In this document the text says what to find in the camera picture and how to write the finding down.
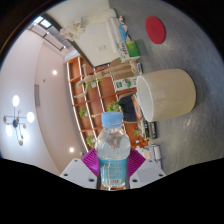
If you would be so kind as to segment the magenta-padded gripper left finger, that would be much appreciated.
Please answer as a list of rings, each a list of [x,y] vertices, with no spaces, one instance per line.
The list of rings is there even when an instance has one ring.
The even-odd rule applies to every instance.
[[[72,159],[60,177],[78,186],[96,189],[99,171],[100,166],[96,151],[91,149],[81,159]]]

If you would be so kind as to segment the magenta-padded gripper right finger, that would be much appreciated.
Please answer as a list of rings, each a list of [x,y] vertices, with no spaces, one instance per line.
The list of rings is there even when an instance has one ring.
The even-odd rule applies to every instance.
[[[145,159],[137,150],[132,149],[127,161],[129,188],[143,187],[166,176],[153,159]]]

